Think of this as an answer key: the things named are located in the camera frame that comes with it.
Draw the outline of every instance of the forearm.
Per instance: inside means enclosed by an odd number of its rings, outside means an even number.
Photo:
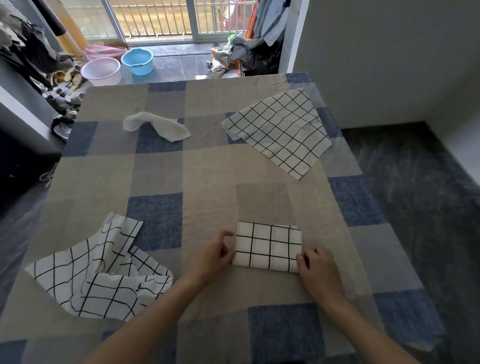
[[[365,320],[348,301],[326,307],[325,312],[368,364],[418,363],[400,345]]]
[[[203,286],[184,276],[155,302],[106,339],[84,364],[142,363],[162,340]]]

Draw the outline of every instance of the person's right arm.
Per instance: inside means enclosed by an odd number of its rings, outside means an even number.
[[[323,311],[369,364],[418,363],[400,345],[365,320],[345,297],[332,254],[323,247],[297,256],[300,277]]]

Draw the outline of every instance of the checkered tablecloth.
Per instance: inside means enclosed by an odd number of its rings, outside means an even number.
[[[259,100],[303,87],[332,146],[296,180],[221,122]],[[192,136],[170,143],[148,111],[178,118]],[[238,220],[297,225],[322,244],[349,299],[402,343],[431,345],[444,327],[319,91],[307,73],[91,88],[53,178],[37,232],[0,319],[5,362],[73,363],[117,320],[66,313],[24,271],[93,235],[108,212],[144,221],[134,244],[182,276],[200,245]],[[195,299],[152,363],[281,363],[352,352],[298,274],[229,267]]]

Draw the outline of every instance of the person's left arm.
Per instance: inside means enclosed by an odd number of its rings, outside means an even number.
[[[182,278],[102,342],[82,364],[142,363],[202,289],[232,262],[235,252],[228,250],[223,239],[233,235],[231,231],[221,231]]]

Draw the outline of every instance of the plastic tub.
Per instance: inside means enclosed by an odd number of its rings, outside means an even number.
[[[153,70],[153,53],[147,49],[135,48],[121,57],[121,62],[137,76],[149,74]]]
[[[114,58],[97,58],[83,66],[80,74],[94,86],[118,85],[121,81],[120,62]]]

